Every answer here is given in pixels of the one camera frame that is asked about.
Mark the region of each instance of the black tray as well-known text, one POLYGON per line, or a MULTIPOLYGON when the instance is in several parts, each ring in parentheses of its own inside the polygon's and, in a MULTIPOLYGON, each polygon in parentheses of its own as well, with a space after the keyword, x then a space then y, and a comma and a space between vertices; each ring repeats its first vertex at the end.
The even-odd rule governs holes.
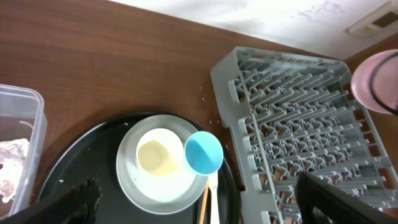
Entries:
MULTIPOLYGON (((127 131, 138 121, 157 114, 170 113, 133 113, 105 121, 82 134, 67 147, 47 172, 35 201, 76 185, 90 174, 96 174, 103 194, 96 214, 96 223, 198 223, 202 197, 179 213, 153 215, 131 203, 120 188, 116 176, 116 154, 119 144, 127 131)), ((192 124, 198 130, 203 130, 195 123, 192 124)), ((209 191, 205 223, 210 223, 210 194, 209 191)), ((239 192, 226 160, 219 171, 218 207, 220 223, 240 223, 239 192)))

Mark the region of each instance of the blue cup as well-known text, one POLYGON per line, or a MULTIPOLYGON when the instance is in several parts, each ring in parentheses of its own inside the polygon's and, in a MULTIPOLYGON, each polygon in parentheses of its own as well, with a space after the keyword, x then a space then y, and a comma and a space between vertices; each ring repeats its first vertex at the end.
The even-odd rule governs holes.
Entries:
POLYGON ((216 172, 224 159, 223 147, 213 134, 207 131, 193 133, 184 145, 185 160, 199 175, 216 172))

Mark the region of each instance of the dish rack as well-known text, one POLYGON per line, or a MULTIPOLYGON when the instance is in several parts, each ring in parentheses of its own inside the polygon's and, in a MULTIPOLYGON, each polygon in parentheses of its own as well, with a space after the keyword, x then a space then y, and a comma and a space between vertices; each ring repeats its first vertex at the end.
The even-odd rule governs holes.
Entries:
POLYGON ((211 79, 246 189, 245 223, 301 223, 300 171, 375 208, 398 207, 397 174, 369 112, 348 91, 344 62, 236 47, 211 79))

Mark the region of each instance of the wooden chopstick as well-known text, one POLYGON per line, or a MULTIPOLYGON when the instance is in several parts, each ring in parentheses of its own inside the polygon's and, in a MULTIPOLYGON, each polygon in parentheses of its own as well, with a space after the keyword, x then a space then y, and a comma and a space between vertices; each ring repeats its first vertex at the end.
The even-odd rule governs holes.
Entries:
POLYGON ((203 200, 201 202, 199 224, 203 224, 203 222, 205 221, 205 212, 206 212, 206 203, 207 203, 208 193, 209 193, 209 181, 207 181, 205 192, 203 193, 203 200))

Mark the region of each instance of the pink container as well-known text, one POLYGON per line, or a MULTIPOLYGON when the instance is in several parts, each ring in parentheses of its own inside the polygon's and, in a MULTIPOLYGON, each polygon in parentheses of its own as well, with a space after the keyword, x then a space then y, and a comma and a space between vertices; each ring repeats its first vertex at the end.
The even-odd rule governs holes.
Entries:
POLYGON ((378 53, 362 62, 354 72, 351 89, 355 98, 368 109, 385 114, 394 113, 381 104, 392 110, 398 108, 398 49, 378 53), (372 86, 379 102, 369 86, 373 72, 372 86))

